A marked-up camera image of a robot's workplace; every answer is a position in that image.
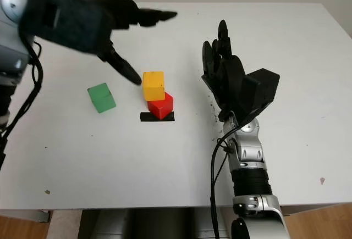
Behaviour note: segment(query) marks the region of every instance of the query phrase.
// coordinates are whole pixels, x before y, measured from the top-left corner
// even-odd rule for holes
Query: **table surface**
[[[280,203],[352,201],[352,40],[322,5],[140,6],[179,15],[150,29],[117,31],[114,45],[139,74],[164,71],[175,122],[141,123],[139,114],[147,111],[141,87],[94,56],[41,41],[43,88],[5,150],[1,209],[209,205],[210,159],[222,124],[201,80],[201,52],[221,19],[246,72],[267,68],[281,76],[275,101],[258,118]],[[103,82],[117,107],[98,114],[87,89]],[[28,69],[12,118],[31,88]],[[232,204],[232,186],[225,167],[218,205]]]

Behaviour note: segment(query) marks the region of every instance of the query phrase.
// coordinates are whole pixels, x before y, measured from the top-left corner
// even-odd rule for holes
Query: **red cube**
[[[148,102],[148,109],[149,112],[162,120],[174,109],[174,98],[165,93],[165,100]]]

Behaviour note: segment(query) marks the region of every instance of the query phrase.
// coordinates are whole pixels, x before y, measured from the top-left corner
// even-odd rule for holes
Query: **wire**
[[[29,44],[27,38],[24,36],[24,34],[21,31],[19,31],[19,36],[20,36],[21,41],[22,41],[23,45],[26,47],[26,49],[29,53],[29,56],[30,56],[29,64],[32,65],[32,78],[33,78],[33,82],[34,82],[34,88],[31,91],[31,93],[29,94],[29,96],[26,99],[26,101],[24,102],[24,104],[19,109],[19,111],[18,111],[17,115],[15,116],[15,118],[13,119],[12,123],[6,128],[5,133],[2,137],[2,141],[6,141],[6,139],[8,138],[8,136],[10,135],[12,130],[14,129],[15,125],[17,124],[18,120],[32,106],[33,101],[37,97],[37,95],[42,87],[42,83],[43,83],[43,68],[42,68],[42,65],[39,61],[39,56],[41,54],[41,45],[37,42],[34,42],[39,46],[39,52],[37,55],[35,53],[35,51],[33,50],[32,46]],[[34,77],[34,69],[35,68],[37,69],[37,72],[38,72],[38,79],[37,80]]]
[[[37,53],[37,57],[40,58],[40,55],[42,54],[42,45],[40,45],[38,42],[34,41],[33,42],[35,45],[39,47],[39,51]]]
[[[228,136],[230,136],[231,134],[235,133],[237,130],[239,130],[241,128],[241,126],[237,126],[233,129],[231,129],[230,131],[228,131],[222,138],[220,138],[217,141],[217,144],[214,148],[212,157],[211,157],[211,183],[210,183],[210,212],[211,212],[211,220],[212,220],[212,224],[213,224],[213,229],[214,229],[214,234],[215,234],[215,239],[219,239],[219,227],[218,227],[218,217],[217,217],[217,213],[216,213],[216,202],[215,202],[215,183],[218,177],[216,179],[214,179],[214,167],[215,167],[215,158],[216,158],[216,154],[219,150],[219,147],[221,146],[222,142],[226,143],[226,138]]]
[[[224,159],[222,160],[221,166],[220,166],[220,168],[219,168],[219,170],[218,170],[218,173],[216,174],[216,177],[215,177],[215,179],[214,179],[214,183],[216,183],[216,181],[217,181],[217,179],[218,179],[218,177],[219,177],[219,175],[220,175],[220,172],[221,172],[221,170],[222,170],[222,168],[223,168],[223,166],[224,166],[224,164],[225,164],[225,162],[226,162],[226,159],[227,159],[228,156],[229,156],[229,145],[227,144],[226,141],[225,141],[224,143],[226,144],[226,146],[221,146],[221,147],[222,147],[222,148],[224,149],[224,151],[226,152],[226,155],[225,155]]]

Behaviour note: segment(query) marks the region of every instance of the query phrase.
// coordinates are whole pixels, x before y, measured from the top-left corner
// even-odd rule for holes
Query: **stacked blocks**
[[[107,84],[99,84],[89,88],[88,94],[98,113],[103,113],[116,107],[115,100],[112,97]]]
[[[162,71],[143,73],[143,92],[149,111],[159,120],[163,120],[172,112],[174,100],[171,95],[165,93]]]

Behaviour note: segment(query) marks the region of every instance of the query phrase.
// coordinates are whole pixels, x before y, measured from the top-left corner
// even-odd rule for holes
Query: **robotic arm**
[[[213,165],[221,142],[227,140],[230,172],[234,182],[232,238],[289,238],[276,196],[272,194],[256,119],[273,100],[279,75],[260,69],[245,74],[240,59],[232,55],[228,29],[220,22],[218,39],[203,44],[204,82],[221,108],[224,137],[212,157],[211,208],[216,239],[219,238],[215,205]]]
[[[140,85],[137,72],[113,48],[112,31],[137,24],[154,26],[177,15],[176,12],[140,9],[133,0],[0,0],[0,5],[0,168],[8,135],[41,88],[41,47],[36,55],[32,48],[35,36],[96,55],[126,79]],[[8,125],[11,96],[27,65],[33,66],[34,89]]]

